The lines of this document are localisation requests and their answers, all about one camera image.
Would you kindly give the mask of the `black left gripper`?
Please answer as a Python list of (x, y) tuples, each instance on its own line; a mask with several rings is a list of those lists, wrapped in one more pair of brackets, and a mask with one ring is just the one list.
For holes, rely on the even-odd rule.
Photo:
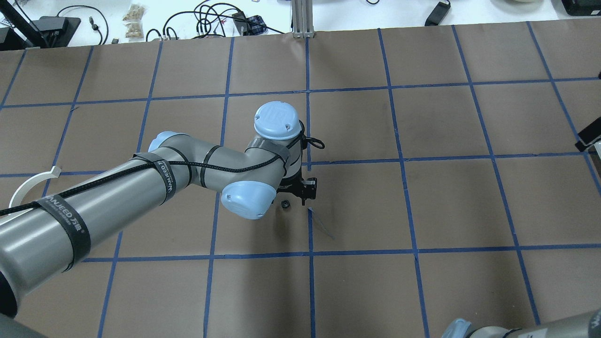
[(283, 179), (277, 193), (292, 194), (302, 201), (302, 206), (306, 206), (307, 200), (315, 200), (317, 198), (318, 180), (316, 177), (303, 179), (302, 176), (289, 177)]

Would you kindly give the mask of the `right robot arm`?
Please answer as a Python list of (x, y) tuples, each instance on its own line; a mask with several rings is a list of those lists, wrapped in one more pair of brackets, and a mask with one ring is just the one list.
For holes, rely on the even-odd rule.
[(444, 331), (443, 338), (599, 338), (601, 310), (565, 317), (538, 326), (505, 329), (498, 326), (475, 327), (458, 318)]

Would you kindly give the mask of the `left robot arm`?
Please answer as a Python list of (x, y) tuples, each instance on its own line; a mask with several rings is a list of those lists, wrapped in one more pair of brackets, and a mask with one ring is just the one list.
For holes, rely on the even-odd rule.
[(94, 179), (3, 209), (1, 334), (41, 337), (15, 320), (23, 298), (192, 184), (219, 193), (227, 210), (247, 220), (263, 217), (279, 192), (315, 199), (317, 180), (303, 179), (302, 156), (308, 146), (325, 145), (307, 137), (296, 109), (268, 102), (255, 113), (254, 130), (244, 152), (161, 132), (148, 151)]

